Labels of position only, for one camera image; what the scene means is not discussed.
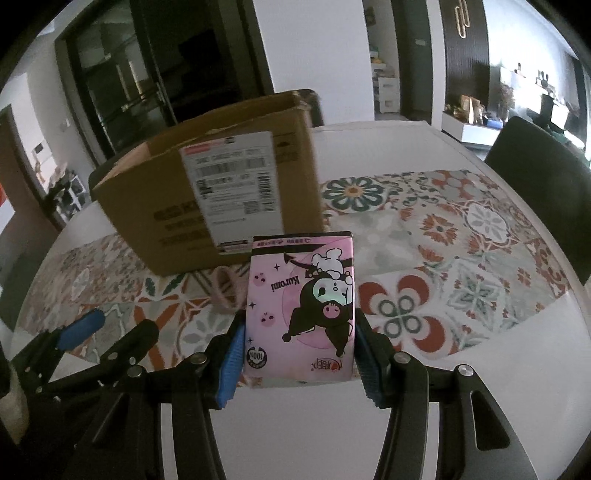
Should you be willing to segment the pink towel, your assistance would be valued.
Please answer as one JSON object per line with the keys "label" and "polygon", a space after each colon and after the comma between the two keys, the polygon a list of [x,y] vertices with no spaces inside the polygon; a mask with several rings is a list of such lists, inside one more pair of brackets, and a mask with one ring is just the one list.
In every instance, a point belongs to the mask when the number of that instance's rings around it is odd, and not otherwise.
{"label": "pink towel", "polygon": [[228,266],[218,266],[211,272],[211,303],[224,314],[235,314],[245,307],[247,280]]}

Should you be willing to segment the pink Kuromi tissue pack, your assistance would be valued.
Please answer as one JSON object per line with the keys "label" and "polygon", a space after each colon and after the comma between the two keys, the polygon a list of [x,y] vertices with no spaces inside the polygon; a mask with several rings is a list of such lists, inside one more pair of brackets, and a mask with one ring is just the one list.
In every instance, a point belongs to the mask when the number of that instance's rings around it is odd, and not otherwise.
{"label": "pink Kuromi tissue pack", "polygon": [[245,305],[245,376],[344,382],[353,376],[353,234],[257,236]]}

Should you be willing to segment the brown entrance door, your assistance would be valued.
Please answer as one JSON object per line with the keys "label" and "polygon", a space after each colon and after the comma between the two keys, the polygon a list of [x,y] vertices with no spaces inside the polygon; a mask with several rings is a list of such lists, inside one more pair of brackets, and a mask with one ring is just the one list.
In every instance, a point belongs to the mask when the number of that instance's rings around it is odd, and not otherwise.
{"label": "brown entrance door", "polygon": [[60,229],[42,205],[40,190],[18,134],[11,106],[1,110],[1,186],[14,214],[1,231],[1,286],[16,272],[19,260],[40,265]]}

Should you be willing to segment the shoe rack with plush toys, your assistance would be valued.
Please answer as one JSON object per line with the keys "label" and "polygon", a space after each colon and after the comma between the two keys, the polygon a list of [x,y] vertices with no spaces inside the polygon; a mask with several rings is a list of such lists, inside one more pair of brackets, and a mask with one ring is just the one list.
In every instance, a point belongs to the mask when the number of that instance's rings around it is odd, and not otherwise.
{"label": "shoe rack with plush toys", "polygon": [[47,213],[55,214],[67,223],[90,204],[90,195],[79,176],[68,168],[57,166],[49,179],[44,199]]}

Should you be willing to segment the brown cardboard box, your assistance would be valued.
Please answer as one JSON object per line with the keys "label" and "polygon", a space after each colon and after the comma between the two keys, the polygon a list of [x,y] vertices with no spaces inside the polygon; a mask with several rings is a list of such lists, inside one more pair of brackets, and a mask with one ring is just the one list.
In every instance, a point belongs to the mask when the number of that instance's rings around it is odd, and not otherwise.
{"label": "brown cardboard box", "polygon": [[324,229],[311,128],[298,91],[225,106],[135,146],[92,193],[156,275],[242,263],[256,237]]}

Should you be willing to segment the patterned tile table runner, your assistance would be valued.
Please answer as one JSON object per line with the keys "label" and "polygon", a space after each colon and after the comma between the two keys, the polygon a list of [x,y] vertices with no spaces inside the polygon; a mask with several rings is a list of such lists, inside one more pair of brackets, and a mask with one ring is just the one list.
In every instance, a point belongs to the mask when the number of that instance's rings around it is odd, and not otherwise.
{"label": "patterned tile table runner", "polygon": [[[396,347],[438,359],[522,324],[569,281],[523,211],[469,170],[345,177],[322,184],[325,226],[355,241],[360,303]],[[77,348],[97,362],[144,319],[160,331],[145,365],[169,368],[204,350],[231,317],[211,303],[211,271],[160,277],[118,235],[46,260],[17,328],[31,335],[100,309],[105,325]]]}

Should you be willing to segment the dark chair right side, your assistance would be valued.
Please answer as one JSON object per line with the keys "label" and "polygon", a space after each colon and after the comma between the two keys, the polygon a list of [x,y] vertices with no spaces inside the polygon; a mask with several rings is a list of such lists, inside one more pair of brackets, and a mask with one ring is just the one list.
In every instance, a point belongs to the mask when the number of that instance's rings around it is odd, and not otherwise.
{"label": "dark chair right side", "polygon": [[485,163],[528,204],[579,280],[590,279],[590,169],[550,133],[520,117],[500,131]]}

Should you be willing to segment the dark glass double door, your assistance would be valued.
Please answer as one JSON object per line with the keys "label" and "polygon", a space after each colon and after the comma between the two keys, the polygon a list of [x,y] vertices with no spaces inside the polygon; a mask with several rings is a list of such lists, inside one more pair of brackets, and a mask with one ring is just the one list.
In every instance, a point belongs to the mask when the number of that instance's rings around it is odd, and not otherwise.
{"label": "dark glass double door", "polygon": [[250,1],[76,1],[56,42],[92,161],[216,108],[272,94]]}

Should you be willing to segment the white tv cabinet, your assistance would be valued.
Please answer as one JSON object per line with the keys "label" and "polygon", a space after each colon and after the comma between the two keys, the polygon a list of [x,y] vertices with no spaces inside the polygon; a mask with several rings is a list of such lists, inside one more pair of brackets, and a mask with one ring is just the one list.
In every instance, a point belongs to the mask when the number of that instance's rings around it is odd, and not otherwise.
{"label": "white tv cabinet", "polygon": [[497,140],[500,130],[478,124],[463,123],[448,113],[442,113],[442,131],[466,145],[490,148]]}

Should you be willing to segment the dark chair behind table centre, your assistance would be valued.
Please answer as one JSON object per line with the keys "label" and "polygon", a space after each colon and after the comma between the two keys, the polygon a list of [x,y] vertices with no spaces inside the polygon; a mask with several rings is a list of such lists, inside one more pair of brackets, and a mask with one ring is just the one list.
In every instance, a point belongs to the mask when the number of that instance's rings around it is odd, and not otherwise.
{"label": "dark chair behind table centre", "polygon": [[315,90],[298,89],[298,96],[310,108],[311,125],[314,127],[321,127],[325,125],[324,114],[322,114],[322,105],[320,96]]}

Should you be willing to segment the dark interior door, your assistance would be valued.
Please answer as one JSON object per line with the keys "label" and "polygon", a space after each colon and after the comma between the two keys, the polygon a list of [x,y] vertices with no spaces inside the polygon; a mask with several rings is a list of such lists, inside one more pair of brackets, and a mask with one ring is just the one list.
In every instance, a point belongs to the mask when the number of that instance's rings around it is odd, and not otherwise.
{"label": "dark interior door", "polygon": [[432,122],[433,58],[425,0],[392,0],[399,55],[401,113]]}

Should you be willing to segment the wall intercom panel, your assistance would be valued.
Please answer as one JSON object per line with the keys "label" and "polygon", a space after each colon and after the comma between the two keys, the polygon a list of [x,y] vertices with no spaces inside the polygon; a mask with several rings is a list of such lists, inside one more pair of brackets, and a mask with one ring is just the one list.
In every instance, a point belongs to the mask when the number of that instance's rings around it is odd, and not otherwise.
{"label": "wall intercom panel", "polygon": [[52,159],[52,152],[45,140],[33,147],[32,158],[34,172],[42,176],[43,172],[49,168],[49,161]]}

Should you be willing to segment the gold wall ornament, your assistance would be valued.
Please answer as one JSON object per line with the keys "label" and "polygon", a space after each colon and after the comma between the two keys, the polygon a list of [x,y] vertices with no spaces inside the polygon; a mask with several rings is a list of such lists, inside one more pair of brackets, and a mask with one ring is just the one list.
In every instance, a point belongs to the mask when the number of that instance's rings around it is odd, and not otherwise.
{"label": "gold wall ornament", "polygon": [[454,6],[454,15],[456,21],[456,29],[461,39],[467,38],[467,30],[470,27],[470,17],[468,5],[465,0],[459,0]]}

